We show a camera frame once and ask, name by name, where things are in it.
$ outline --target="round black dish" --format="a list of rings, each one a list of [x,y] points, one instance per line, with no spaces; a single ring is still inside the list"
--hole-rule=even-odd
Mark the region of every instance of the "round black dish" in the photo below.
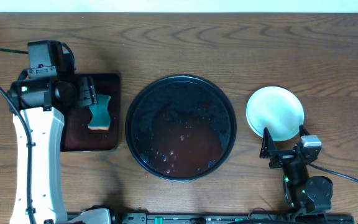
[[[168,180],[195,180],[216,170],[230,154],[236,132],[223,91],[189,75],[144,88],[129,107],[125,130],[137,162]]]

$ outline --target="wooden table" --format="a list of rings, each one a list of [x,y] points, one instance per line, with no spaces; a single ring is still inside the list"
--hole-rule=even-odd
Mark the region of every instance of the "wooden table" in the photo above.
[[[358,178],[358,14],[0,13],[0,47],[25,50],[29,41],[40,39],[66,42],[78,72],[122,74],[119,147],[62,153],[68,211],[101,203],[119,211],[180,213],[288,208],[282,171],[259,159],[262,139],[244,116],[250,95],[267,85],[283,86],[299,97],[306,127],[323,142],[315,164]],[[7,90],[28,66],[26,55],[0,52],[0,85]],[[124,134],[136,94],[178,73],[217,84],[237,116],[237,140],[228,160],[191,182],[150,175],[129,152]],[[0,223],[7,223],[12,213],[16,165],[12,114],[0,95]],[[351,214],[357,221],[358,184],[309,171],[333,180],[330,212]]]

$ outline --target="white bowl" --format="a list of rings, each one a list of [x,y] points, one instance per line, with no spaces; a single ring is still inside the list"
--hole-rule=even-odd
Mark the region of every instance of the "white bowl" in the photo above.
[[[305,114],[299,99],[290,91],[268,86],[257,90],[248,100],[246,118],[260,137],[267,127],[273,141],[286,141],[298,134]]]

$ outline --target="dark tray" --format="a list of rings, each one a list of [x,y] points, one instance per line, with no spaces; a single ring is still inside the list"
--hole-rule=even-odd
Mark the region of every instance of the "dark tray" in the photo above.
[[[79,74],[93,77],[96,94],[109,95],[108,111],[111,124],[108,131],[90,130],[92,119],[89,107],[77,108],[65,116],[61,151],[100,151],[115,149],[118,145],[121,79],[116,73]]]

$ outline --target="green sponge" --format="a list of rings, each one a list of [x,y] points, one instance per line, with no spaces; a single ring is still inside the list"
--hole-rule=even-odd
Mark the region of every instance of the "green sponge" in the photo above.
[[[111,96],[97,95],[98,104],[89,106],[92,112],[92,120],[88,124],[90,130],[105,130],[108,131],[111,118],[108,111],[108,104]]]

